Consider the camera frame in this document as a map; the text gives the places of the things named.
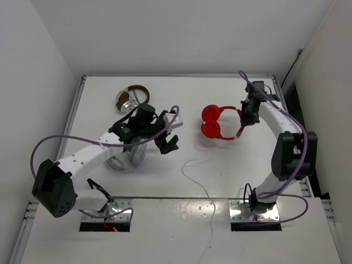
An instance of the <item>white wall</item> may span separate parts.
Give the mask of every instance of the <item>white wall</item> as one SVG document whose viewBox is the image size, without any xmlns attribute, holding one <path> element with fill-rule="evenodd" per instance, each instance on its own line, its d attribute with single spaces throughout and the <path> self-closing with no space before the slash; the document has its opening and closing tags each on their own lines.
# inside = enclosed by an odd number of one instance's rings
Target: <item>white wall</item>
<svg viewBox="0 0 352 264">
<path fill-rule="evenodd" d="M 352 263 L 352 2 L 337 0 L 296 76 L 305 123 L 318 135 L 317 174 L 329 191 L 345 263 Z"/>
<path fill-rule="evenodd" d="M 29 0 L 0 8 L 0 263 L 8 263 L 34 180 L 29 159 L 40 138 L 62 133 L 78 80 Z M 36 160 L 55 158 L 58 141 Z"/>
<path fill-rule="evenodd" d="M 31 0 L 75 73 L 275 73 L 333 0 Z"/>
</svg>

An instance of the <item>headphone ear pad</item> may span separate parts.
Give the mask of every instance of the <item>headphone ear pad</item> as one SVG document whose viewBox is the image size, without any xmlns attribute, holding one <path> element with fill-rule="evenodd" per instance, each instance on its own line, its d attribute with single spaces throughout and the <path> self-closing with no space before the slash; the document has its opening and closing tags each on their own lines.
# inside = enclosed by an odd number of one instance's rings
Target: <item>headphone ear pad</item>
<svg viewBox="0 0 352 264">
<path fill-rule="evenodd" d="M 201 126 L 204 136 L 210 139 L 218 139 L 220 137 L 220 125 L 216 121 L 208 120 Z"/>
<path fill-rule="evenodd" d="M 219 119 L 221 112 L 218 106 L 211 104 L 203 109 L 202 119 L 204 122 L 208 122 L 209 120 L 216 121 Z"/>
</svg>

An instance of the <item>white string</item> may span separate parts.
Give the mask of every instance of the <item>white string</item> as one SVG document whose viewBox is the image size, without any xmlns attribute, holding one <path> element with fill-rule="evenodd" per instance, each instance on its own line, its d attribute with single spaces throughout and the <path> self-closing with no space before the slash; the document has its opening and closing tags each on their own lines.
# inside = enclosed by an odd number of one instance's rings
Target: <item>white string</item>
<svg viewBox="0 0 352 264">
<path fill-rule="evenodd" d="M 208 151 L 209 149 L 210 149 L 210 148 L 208 148 L 208 149 L 206 149 L 206 150 L 202 150 L 202 151 L 201 151 L 201 150 L 198 150 L 198 151 L 200 151 L 200 152 L 206 152 L 206 151 Z M 211 241 L 212 241 L 212 239 L 213 239 L 213 225 L 212 225 L 212 223 L 213 223 L 213 218 L 214 218 L 215 211 L 216 211 L 216 205 L 215 205 L 214 201 L 211 199 L 211 197 L 210 197 L 208 191 L 205 189 L 205 187 L 204 187 L 201 183 L 199 183 L 199 182 L 193 180 L 192 178 L 190 178 L 189 176 L 187 176 L 186 173 L 184 172 L 184 168 L 185 168 L 185 167 L 194 167 L 194 166 L 187 166 L 187 163 L 192 162 L 192 161 L 198 161 L 198 160 L 200 160 L 201 158 L 196 158 L 196 159 L 191 159 L 191 160 L 189 160 L 189 161 L 186 161 L 186 162 L 183 164 L 183 166 L 182 166 L 182 174 L 183 174 L 186 178 L 188 178 L 189 180 L 191 180 L 192 182 L 194 182 L 195 184 L 198 184 L 199 186 L 201 186 L 201 187 L 203 188 L 205 194 L 207 195 L 208 199 L 210 200 L 211 204 L 213 204 L 213 206 L 214 206 L 213 214 L 212 214 L 212 216 L 211 216 L 211 218 L 210 218 L 210 231 L 211 231 L 210 240 L 209 240 L 209 243 L 208 243 L 207 247 L 204 249 L 202 255 L 200 256 L 200 258 L 199 258 L 199 260 L 198 260 L 198 263 L 201 261 L 201 259 L 203 258 L 204 254 L 207 252 L 207 250 L 211 247 Z"/>
</svg>

